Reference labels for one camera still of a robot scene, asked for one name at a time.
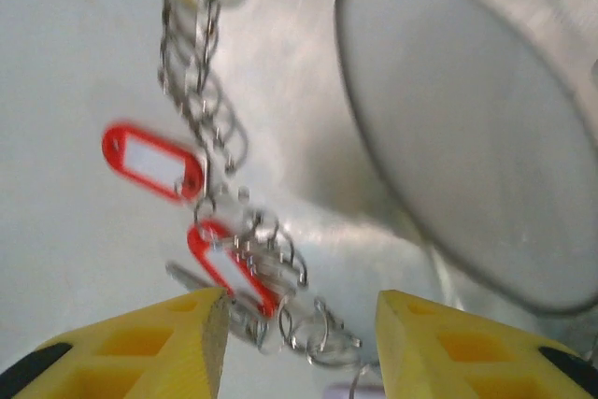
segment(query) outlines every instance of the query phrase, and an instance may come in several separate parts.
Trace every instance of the chain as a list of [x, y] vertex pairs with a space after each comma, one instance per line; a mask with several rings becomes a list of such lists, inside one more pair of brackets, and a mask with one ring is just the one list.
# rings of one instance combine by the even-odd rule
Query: chain
[[224, 159], [225, 172], [232, 174], [244, 156], [235, 157], [227, 147], [235, 132], [235, 118], [230, 109], [225, 111], [220, 85], [210, 72], [218, 47], [221, 1], [162, 2], [160, 85], [197, 144], [207, 148], [211, 141], [212, 149]]
[[[235, 157], [229, 148], [235, 130], [235, 120], [230, 117], [234, 115], [230, 110], [228, 114], [224, 112], [220, 85], [211, 71], [219, 42], [221, 0], [162, 2], [158, 80], [164, 94], [172, 99], [189, 125], [197, 145], [208, 155], [220, 155], [225, 173], [231, 175], [242, 163], [245, 153]], [[202, 220], [216, 214], [219, 196], [226, 193], [226, 189], [217, 192], [209, 189], [192, 205], [195, 226], [210, 245], [233, 253], [247, 264], [254, 277], [280, 298], [272, 320], [259, 312], [251, 298], [232, 299], [230, 332], [263, 354], [289, 348], [317, 366], [362, 366], [358, 351], [362, 341], [345, 330], [343, 321], [325, 302], [315, 298], [310, 306], [300, 303], [299, 296], [308, 286], [306, 261], [274, 214], [246, 207], [242, 229], [231, 237], [217, 238], [203, 229]], [[243, 191], [243, 196], [247, 197], [248, 193]], [[180, 265], [168, 263], [166, 269], [189, 290], [209, 286]], [[277, 331], [280, 344], [274, 350], [267, 349], [271, 336]]]

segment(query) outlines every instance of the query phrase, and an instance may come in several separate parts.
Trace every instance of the white surface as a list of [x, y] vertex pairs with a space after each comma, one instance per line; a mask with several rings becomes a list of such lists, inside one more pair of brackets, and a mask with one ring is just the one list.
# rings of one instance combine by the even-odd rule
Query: white surface
[[595, 297], [596, 150], [531, 47], [472, 0], [339, 0], [337, 19], [369, 148], [441, 248], [536, 306]]
[[185, 177], [185, 161], [155, 145], [128, 135], [124, 141], [123, 165], [138, 175], [172, 189]]

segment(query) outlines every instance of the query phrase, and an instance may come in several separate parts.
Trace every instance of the black rubber pad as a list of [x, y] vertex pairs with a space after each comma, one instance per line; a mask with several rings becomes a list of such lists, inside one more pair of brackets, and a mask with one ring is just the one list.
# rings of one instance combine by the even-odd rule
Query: black rubber pad
[[598, 370], [589, 362], [555, 348], [540, 348], [540, 352], [580, 388], [598, 399]]
[[0, 399], [12, 399], [73, 348], [57, 343], [26, 355], [0, 374]]

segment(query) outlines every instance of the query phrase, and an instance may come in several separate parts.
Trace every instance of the red key tag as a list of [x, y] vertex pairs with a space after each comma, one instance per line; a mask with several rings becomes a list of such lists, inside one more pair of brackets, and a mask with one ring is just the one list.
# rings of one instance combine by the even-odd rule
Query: red key tag
[[206, 173], [193, 153], [131, 123], [110, 126], [102, 151], [119, 174], [171, 200], [192, 200], [205, 188]]
[[[217, 221], [202, 221], [202, 228], [216, 238], [230, 237], [229, 232]], [[215, 247], [200, 235], [197, 226], [187, 234], [187, 243], [195, 259], [205, 268], [213, 281], [228, 290], [232, 297], [248, 295], [259, 305], [260, 312], [272, 318], [278, 306], [276, 295], [254, 277], [247, 265], [226, 248]]]

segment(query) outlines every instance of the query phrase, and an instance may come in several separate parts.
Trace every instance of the stainless steel surface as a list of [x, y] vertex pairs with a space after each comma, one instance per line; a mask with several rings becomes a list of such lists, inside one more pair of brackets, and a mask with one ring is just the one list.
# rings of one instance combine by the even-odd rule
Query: stainless steel surface
[[[243, 0], [224, 8], [213, 60], [255, 142], [236, 179], [292, 232], [314, 293], [363, 339], [371, 357], [383, 289], [461, 306], [589, 350], [591, 338], [576, 329], [581, 321], [541, 321], [399, 236], [408, 232], [397, 227], [405, 223], [402, 211], [371, 167], [344, 95], [334, 1]], [[189, 211], [114, 177], [100, 139], [122, 117], [193, 139], [155, 81], [160, 0], [0, 0], [0, 8], [6, 366], [68, 328], [183, 293], [164, 274], [164, 261], [173, 252], [191, 257]], [[319, 397], [336, 379], [291, 354], [263, 358], [232, 341], [220, 397], [248, 391]]]
[[561, 61], [509, 23], [517, 4], [488, 3], [337, 0], [348, 96], [439, 248], [533, 310], [577, 311], [598, 302], [596, 146]]

